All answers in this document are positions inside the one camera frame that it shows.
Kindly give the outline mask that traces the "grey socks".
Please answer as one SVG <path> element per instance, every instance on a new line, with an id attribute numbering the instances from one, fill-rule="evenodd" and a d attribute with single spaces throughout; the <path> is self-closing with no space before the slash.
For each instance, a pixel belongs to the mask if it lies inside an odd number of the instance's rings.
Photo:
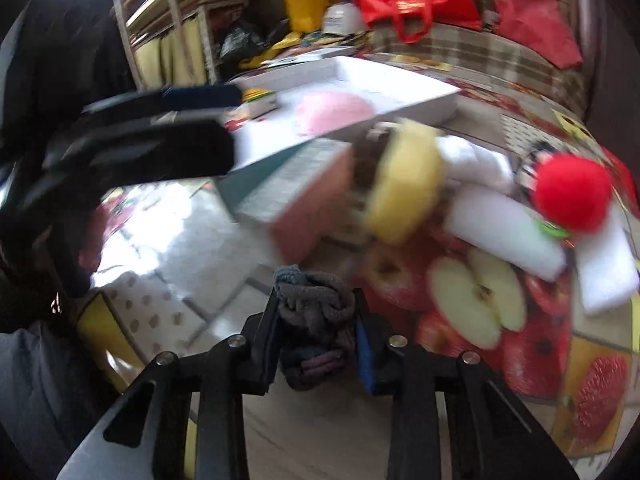
<path id="1" fill-rule="evenodd" d="M 352 289 L 334 274 L 282 266 L 273 291 L 284 323 L 280 367 L 288 385 L 310 390 L 341 374 L 356 350 Z"/>

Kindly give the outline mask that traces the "white cardboard tray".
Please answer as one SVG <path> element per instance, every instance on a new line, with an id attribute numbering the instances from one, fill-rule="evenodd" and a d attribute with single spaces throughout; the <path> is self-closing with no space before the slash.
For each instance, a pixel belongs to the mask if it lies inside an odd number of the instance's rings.
<path id="1" fill-rule="evenodd" d="M 460 93 L 440 79 L 352 56 L 263 70 L 233 83 L 272 91 L 279 107 L 232 132 L 235 165 L 215 180 L 230 214 L 304 144 L 322 136 L 354 143 L 377 122 L 397 118 L 440 126 L 456 116 Z"/>

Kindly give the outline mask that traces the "pink teal sponge block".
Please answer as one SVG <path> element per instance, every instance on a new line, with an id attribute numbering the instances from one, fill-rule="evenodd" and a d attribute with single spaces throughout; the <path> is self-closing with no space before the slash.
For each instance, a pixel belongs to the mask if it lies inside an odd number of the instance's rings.
<path id="1" fill-rule="evenodd" d="M 306 143 L 242 200 L 240 223 L 272 263 L 299 263 L 341 223 L 354 166 L 348 142 Z"/>

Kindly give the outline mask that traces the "yellow sponge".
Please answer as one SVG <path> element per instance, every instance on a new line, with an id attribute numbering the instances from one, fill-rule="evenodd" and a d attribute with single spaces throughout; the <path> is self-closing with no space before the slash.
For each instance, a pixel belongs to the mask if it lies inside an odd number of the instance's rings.
<path id="1" fill-rule="evenodd" d="M 439 200 L 444 161 L 439 131 L 410 119 L 398 120 L 376 168 L 363 226 L 390 246 L 404 244 Z"/>

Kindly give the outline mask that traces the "white foam block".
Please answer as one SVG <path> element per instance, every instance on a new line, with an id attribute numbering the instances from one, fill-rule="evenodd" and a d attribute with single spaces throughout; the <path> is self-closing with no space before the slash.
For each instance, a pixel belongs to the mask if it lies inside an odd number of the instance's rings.
<path id="1" fill-rule="evenodd" d="M 509 196 L 477 184 L 454 193 L 442 228 L 547 282 L 566 269 L 563 245 L 544 234 L 538 214 Z"/>

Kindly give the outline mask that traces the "cow print cloth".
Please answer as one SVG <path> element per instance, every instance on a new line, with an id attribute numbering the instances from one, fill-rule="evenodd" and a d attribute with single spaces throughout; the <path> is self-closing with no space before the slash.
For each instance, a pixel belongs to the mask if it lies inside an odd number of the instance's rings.
<path id="1" fill-rule="evenodd" d="M 548 142 L 535 141 L 518 163 L 515 182 L 526 198 L 530 197 L 535 188 L 538 166 L 554 153 L 555 148 Z"/>

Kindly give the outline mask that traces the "red plush apple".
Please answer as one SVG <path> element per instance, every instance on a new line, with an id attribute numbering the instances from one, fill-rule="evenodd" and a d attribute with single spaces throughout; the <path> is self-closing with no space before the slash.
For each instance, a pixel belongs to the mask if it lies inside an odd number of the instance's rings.
<path id="1" fill-rule="evenodd" d="M 573 154 L 538 162 L 532 204 L 546 220 L 575 233 L 592 233 L 608 216 L 612 178 L 602 165 Z"/>

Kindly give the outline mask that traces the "metal storage shelf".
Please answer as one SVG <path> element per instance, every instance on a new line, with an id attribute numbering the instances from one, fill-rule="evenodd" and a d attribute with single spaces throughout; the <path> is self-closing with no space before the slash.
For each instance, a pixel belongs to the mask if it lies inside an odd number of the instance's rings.
<path id="1" fill-rule="evenodd" d="M 145 86 L 214 82 L 233 60 L 228 37 L 246 32 L 243 53 L 253 54 L 284 35 L 282 0 L 113 0 L 114 14 L 134 78 Z"/>

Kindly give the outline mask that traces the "fruit pattern tablecloth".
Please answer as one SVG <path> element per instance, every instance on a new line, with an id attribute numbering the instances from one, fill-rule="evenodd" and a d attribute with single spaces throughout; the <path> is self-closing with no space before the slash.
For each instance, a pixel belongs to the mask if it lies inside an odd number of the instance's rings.
<path id="1" fill-rule="evenodd" d="M 144 204 L 105 247 L 104 287 L 81 315 L 81 338 L 119 389 L 153 356 L 200 353 L 265 309 L 273 260 L 230 219 L 221 192 L 184 183 L 145 188 Z M 545 282 L 450 236 L 442 213 L 399 247 L 369 242 L 362 200 L 306 260 L 362 288 L 370 310 L 412 344 L 473 351 L 522 398 L 566 454 L 596 478 L 639 414 L 634 305 L 588 318 L 578 274 Z M 352 370 L 297 392 L 278 376 L 244 404 L 255 479 L 379 479 L 390 442 L 390 402 Z"/>

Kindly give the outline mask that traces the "yellow shopping bag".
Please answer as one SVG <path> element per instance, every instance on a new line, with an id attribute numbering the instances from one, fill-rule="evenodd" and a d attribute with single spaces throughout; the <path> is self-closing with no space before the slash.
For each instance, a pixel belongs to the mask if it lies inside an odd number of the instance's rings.
<path id="1" fill-rule="evenodd" d="M 284 0 L 292 32 L 309 34 L 322 26 L 326 10 L 341 0 Z"/>

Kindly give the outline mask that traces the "white safety helmet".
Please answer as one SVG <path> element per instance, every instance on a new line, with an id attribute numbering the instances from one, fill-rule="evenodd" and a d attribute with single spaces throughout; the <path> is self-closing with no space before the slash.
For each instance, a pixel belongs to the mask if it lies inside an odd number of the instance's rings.
<path id="1" fill-rule="evenodd" d="M 347 37 L 366 32 L 368 28 L 358 6 L 351 2 L 339 2 L 326 10 L 321 30 L 327 35 Z"/>

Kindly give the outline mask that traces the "glossy red tote bag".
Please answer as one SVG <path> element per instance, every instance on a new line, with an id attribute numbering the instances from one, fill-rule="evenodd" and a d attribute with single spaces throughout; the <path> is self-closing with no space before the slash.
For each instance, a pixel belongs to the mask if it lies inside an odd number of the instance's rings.
<path id="1" fill-rule="evenodd" d="M 483 28 L 476 0 L 352 0 L 372 28 L 389 22 L 400 41 L 416 44 L 434 23 L 472 30 Z"/>

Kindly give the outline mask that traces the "plaid covered bench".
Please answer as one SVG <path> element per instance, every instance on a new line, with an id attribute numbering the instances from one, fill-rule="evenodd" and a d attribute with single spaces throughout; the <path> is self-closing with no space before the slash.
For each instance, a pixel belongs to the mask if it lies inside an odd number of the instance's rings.
<path id="1" fill-rule="evenodd" d="M 534 50 L 490 32 L 436 24 L 415 44 L 404 44 L 393 29 L 382 25 L 370 32 L 370 48 L 429 58 L 513 82 L 579 116 L 587 108 L 587 84 L 579 68 L 561 70 Z"/>

